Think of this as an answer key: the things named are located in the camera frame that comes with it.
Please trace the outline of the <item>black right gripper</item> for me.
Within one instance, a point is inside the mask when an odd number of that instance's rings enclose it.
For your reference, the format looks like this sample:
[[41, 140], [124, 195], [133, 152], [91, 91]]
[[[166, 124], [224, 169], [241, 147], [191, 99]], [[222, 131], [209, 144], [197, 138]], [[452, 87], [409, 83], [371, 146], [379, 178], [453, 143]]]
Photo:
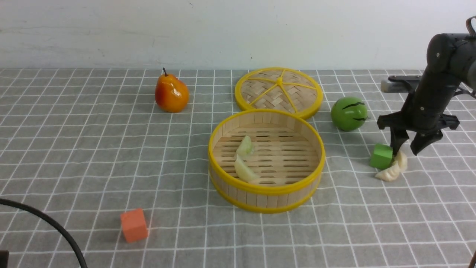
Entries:
[[442, 139], [443, 129], [455, 130], [459, 124], [459, 119], [454, 115], [422, 111], [399, 111], [381, 115], [377, 119], [379, 129], [390, 128], [390, 146], [393, 156], [398, 154], [400, 147], [409, 139], [408, 131], [415, 133], [410, 149], [417, 156], [427, 146]]

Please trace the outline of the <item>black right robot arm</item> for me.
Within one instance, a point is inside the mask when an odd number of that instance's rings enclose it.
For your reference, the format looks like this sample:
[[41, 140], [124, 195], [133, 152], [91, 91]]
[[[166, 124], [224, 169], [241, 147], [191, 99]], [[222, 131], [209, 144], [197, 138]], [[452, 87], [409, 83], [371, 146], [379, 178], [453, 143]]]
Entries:
[[389, 76], [381, 81], [383, 93], [407, 93], [397, 112], [381, 115], [379, 129], [390, 129], [390, 146], [396, 156], [408, 139], [408, 131], [415, 132], [410, 143], [414, 155], [442, 139], [442, 129], [455, 130], [459, 119], [445, 114], [454, 96], [468, 94], [475, 97], [476, 36], [472, 16], [466, 20], [468, 33], [435, 35], [427, 47], [427, 66], [422, 75]]

